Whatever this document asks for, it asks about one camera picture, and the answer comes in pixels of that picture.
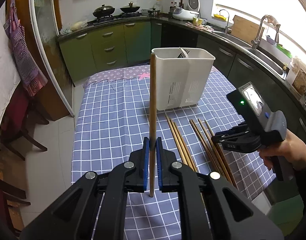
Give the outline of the person right hand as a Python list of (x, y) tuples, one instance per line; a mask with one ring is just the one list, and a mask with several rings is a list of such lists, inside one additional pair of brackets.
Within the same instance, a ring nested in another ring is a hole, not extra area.
[(306, 167), (306, 144), (290, 130), (287, 130), (283, 142), (259, 149), (259, 156), (269, 170), (274, 166), (271, 161), (273, 156), (285, 157), (293, 168), (301, 170)]

